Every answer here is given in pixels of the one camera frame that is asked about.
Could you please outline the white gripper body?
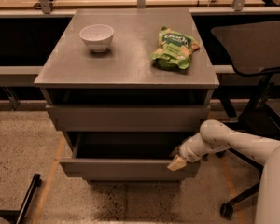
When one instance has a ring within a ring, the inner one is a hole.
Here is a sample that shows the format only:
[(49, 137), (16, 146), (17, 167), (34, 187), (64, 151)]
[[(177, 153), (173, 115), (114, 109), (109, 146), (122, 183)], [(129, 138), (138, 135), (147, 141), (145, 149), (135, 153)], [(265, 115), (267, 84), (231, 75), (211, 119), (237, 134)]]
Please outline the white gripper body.
[(186, 139), (179, 147), (179, 155), (187, 162), (196, 162), (207, 153), (209, 145), (199, 133)]

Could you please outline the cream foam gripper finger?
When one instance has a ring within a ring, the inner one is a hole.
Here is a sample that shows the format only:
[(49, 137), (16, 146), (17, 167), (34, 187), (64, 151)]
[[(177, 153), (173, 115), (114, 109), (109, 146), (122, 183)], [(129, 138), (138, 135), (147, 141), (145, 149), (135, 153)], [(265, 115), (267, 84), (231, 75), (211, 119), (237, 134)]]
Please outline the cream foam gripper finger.
[(167, 165), (170, 171), (177, 171), (184, 168), (187, 165), (187, 160), (176, 154), (172, 161)]

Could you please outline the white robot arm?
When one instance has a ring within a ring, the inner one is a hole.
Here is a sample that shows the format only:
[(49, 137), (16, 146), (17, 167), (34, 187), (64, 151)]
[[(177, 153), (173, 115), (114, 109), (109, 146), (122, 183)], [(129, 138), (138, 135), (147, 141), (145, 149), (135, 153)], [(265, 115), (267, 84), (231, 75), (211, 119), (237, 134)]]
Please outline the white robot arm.
[(175, 148), (168, 169), (180, 170), (205, 154), (229, 148), (263, 166), (254, 224), (280, 224), (280, 140), (238, 132), (209, 119)]

